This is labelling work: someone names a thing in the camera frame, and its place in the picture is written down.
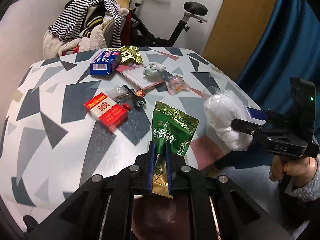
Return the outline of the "person's right hand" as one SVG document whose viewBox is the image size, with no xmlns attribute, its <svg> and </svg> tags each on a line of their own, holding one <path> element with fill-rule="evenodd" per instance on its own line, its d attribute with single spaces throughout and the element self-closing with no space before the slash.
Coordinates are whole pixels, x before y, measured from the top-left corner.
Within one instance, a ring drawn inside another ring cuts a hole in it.
<svg viewBox="0 0 320 240">
<path fill-rule="evenodd" d="M 282 181 L 285 175 L 293 177 L 296 187 L 303 187 L 309 183 L 317 172 L 317 161 L 312 157 L 296 160 L 285 160 L 284 157 L 275 155 L 270 167 L 269 179 Z"/>
</svg>

